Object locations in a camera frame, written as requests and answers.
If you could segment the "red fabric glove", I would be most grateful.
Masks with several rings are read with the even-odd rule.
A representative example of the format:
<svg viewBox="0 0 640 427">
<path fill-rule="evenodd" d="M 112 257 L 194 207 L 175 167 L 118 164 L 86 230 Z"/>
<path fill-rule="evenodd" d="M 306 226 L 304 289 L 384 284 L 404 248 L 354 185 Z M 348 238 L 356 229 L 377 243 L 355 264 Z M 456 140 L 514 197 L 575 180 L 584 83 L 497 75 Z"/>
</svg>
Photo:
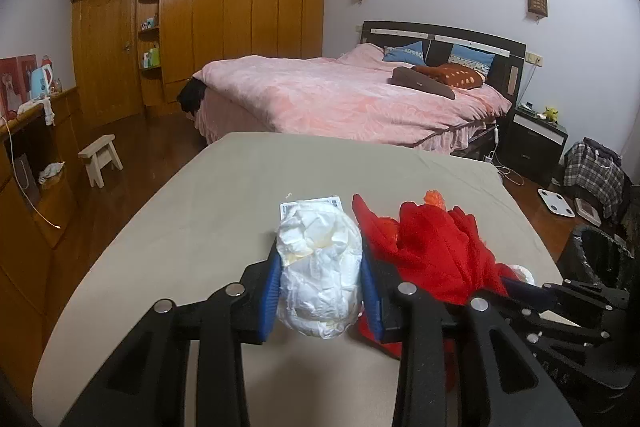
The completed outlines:
<svg viewBox="0 0 640 427">
<path fill-rule="evenodd" d="M 378 277 L 411 283 L 452 305 L 465 305 L 477 291 L 506 297 L 503 281 L 516 279 L 480 238 L 475 217 L 458 206 L 441 210 L 404 202 L 394 219 L 376 215 L 356 194 L 352 212 L 363 238 L 364 312 L 358 333 L 395 358 L 401 344 L 381 343 L 385 283 Z"/>
</svg>

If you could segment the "orange bumpy silicone mat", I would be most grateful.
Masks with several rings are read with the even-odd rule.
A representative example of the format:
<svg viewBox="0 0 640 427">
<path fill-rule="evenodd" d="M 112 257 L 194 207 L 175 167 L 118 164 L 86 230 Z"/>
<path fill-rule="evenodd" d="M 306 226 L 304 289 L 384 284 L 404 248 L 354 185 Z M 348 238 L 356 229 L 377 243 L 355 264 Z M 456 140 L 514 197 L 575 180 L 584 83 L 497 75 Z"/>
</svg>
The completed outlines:
<svg viewBox="0 0 640 427">
<path fill-rule="evenodd" d="M 441 210 L 447 210 L 445 199 L 437 190 L 428 190 L 423 197 L 423 202 L 425 205 L 434 206 Z"/>
</svg>

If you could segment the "white paper wad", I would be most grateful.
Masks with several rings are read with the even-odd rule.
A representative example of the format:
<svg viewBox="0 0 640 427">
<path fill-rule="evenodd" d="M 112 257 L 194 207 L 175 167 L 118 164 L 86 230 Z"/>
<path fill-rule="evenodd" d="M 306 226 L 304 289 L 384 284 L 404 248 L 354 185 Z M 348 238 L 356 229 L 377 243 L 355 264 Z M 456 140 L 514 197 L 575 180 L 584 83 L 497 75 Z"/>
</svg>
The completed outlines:
<svg viewBox="0 0 640 427">
<path fill-rule="evenodd" d="M 341 336 L 361 311 L 361 232 L 332 206 L 292 209 L 276 232 L 281 259 L 278 319 L 299 334 Z"/>
</svg>

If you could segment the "flat book on floor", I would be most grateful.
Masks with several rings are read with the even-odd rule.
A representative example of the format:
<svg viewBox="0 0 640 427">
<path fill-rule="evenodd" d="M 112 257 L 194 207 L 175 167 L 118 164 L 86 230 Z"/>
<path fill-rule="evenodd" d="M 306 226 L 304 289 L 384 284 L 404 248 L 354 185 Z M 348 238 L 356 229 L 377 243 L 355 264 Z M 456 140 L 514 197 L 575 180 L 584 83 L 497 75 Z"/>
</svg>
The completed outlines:
<svg viewBox="0 0 640 427">
<path fill-rule="evenodd" d="M 600 228 L 602 225 L 598 210 L 590 205 L 589 202 L 586 202 L 585 199 L 576 197 L 575 198 L 575 207 L 576 213 L 582 219 L 588 221 L 590 225 L 594 227 Z"/>
</svg>

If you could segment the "white bathroom scale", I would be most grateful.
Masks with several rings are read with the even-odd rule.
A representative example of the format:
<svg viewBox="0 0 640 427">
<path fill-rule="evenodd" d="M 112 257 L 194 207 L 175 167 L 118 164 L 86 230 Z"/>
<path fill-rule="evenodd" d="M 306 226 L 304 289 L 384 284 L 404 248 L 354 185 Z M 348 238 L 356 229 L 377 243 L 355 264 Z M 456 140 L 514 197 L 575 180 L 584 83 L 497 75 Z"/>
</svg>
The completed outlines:
<svg viewBox="0 0 640 427">
<path fill-rule="evenodd" d="M 537 193 L 547 209 L 555 216 L 570 219 L 575 217 L 574 210 L 560 193 L 551 192 L 545 188 L 538 188 Z"/>
</svg>

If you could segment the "plaid bag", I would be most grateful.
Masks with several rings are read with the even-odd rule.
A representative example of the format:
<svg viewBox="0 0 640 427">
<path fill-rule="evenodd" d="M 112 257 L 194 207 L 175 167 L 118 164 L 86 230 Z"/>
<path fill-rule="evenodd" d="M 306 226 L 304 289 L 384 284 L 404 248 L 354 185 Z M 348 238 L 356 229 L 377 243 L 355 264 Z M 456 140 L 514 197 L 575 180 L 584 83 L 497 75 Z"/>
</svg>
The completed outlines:
<svg viewBox="0 0 640 427">
<path fill-rule="evenodd" d="M 600 202 L 603 218 L 613 218 L 623 204 L 622 160 L 608 147 L 584 138 L 564 156 L 563 185 L 582 188 Z"/>
</svg>

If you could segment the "small white wooden stool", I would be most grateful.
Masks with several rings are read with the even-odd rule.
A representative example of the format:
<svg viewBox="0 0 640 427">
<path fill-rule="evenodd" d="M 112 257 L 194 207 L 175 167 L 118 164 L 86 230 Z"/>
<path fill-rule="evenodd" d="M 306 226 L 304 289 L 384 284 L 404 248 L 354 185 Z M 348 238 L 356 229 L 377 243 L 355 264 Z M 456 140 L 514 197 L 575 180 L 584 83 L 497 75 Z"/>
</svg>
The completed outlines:
<svg viewBox="0 0 640 427">
<path fill-rule="evenodd" d="M 105 166 L 111 165 L 118 170 L 124 169 L 114 141 L 114 134 L 104 134 L 78 153 L 78 158 L 85 165 L 91 187 L 104 187 L 102 169 Z"/>
</svg>

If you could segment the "wooden sideboard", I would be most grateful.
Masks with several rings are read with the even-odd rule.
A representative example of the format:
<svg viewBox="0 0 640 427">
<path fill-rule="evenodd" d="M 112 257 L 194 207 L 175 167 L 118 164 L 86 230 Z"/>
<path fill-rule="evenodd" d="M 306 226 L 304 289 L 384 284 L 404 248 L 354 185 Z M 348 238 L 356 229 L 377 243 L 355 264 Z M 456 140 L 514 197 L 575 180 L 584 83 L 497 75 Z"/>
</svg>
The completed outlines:
<svg viewBox="0 0 640 427">
<path fill-rule="evenodd" d="M 75 88 L 1 121 L 1 372 L 22 397 L 54 323 L 54 253 L 78 211 L 86 125 Z"/>
</svg>

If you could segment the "right blue pillow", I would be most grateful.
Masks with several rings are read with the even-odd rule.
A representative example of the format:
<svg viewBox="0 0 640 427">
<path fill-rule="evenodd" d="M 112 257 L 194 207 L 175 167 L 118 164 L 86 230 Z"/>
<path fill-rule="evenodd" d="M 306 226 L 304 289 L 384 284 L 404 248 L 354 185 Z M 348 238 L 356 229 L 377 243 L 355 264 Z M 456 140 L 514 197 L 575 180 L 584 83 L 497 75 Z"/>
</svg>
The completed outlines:
<svg viewBox="0 0 640 427">
<path fill-rule="evenodd" d="M 495 60 L 495 54 L 454 44 L 448 58 L 450 64 L 465 66 L 475 70 L 480 75 L 488 76 L 491 65 Z"/>
</svg>

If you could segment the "blue pillow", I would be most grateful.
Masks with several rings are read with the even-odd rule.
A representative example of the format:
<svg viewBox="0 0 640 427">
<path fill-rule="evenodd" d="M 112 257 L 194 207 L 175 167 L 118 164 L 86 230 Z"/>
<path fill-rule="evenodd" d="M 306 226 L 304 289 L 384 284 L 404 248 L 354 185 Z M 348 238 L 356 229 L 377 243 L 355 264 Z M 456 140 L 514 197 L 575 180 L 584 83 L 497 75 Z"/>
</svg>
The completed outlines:
<svg viewBox="0 0 640 427">
<path fill-rule="evenodd" d="M 416 41 L 405 46 L 386 46 L 383 61 L 425 66 L 423 42 Z"/>
<path fill-rule="evenodd" d="M 450 64 L 465 66 L 475 70 L 480 75 L 488 76 L 491 65 L 495 60 L 495 54 L 454 44 L 448 58 Z"/>
</svg>

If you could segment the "brown flat cushion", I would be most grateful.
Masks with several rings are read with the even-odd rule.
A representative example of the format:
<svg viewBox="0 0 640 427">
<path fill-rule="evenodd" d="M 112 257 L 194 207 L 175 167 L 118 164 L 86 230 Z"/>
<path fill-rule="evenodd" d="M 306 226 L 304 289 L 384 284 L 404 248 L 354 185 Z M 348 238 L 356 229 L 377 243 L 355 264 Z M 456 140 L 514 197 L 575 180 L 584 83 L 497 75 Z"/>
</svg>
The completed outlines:
<svg viewBox="0 0 640 427">
<path fill-rule="evenodd" d="M 447 100 L 456 98 L 454 91 L 446 84 L 440 83 L 413 68 L 396 67 L 387 83 L 396 87 L 441 96 Z"/>
</svg>

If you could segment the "blue electric kettle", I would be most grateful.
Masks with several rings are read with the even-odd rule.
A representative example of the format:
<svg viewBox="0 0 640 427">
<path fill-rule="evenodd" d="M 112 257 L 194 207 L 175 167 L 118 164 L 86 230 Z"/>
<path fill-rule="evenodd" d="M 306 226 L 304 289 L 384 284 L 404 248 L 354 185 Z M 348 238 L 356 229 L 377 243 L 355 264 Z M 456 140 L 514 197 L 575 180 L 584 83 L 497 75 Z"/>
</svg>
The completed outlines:
<svg viewBox="0 0 640 427">
<path fill-rule="evenodd" d="M 30 75 L 30 97 L 33 100 L 41 100 L 50 95 L 53 72 L 49 64 L 43 65 L 32 71 Z"/>
</svg>

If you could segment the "black bed headboard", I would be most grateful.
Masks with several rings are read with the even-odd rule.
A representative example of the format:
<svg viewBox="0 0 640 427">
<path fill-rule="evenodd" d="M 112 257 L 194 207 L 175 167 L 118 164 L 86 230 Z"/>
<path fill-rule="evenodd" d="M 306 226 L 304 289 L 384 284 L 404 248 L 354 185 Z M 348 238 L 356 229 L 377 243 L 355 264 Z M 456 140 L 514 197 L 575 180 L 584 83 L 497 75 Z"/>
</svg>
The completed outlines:
<svg viewBox="0 0 640 427">
<path fill-rule="evenodd" d="M 380 48 L 422 43 L 427 66 L 446 63 L 454 46 L 465 46 L 492 54 L 488 83 L 514 103 L 521 86 L 526 45 L 482 32 L 424 23 L 365 20 L 360 31 L 361 43 L 373 43 Z"/>
</svg>

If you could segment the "wooden wardrobe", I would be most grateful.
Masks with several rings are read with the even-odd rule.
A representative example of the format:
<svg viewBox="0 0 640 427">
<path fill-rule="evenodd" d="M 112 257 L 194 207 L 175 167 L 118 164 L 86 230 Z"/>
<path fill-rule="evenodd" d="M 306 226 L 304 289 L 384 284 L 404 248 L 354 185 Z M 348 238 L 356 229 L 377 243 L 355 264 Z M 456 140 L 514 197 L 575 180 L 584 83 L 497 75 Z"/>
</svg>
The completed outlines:
<svg viewBox="0 0 640 427">
<path fill-rule="evenodd" d="M 72 0 L 73 64 L 91 126 L 176 107 L 211 61 L 319 56 L 324 0 Z"/>
</svg>

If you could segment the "right wall lamp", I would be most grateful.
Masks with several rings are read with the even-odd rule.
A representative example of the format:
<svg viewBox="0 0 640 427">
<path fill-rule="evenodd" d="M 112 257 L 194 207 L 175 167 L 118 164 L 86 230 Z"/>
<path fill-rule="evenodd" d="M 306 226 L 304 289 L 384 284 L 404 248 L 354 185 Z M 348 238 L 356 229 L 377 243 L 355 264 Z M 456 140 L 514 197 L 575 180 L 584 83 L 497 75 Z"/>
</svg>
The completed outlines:
<svg viewBox="0 0 640 427">
<path fill-rule="evenodd" d="M 545 18 L 549 15 L 548 0 L 526 0 L 527 13 L 538 18 Z"/>
</svg>

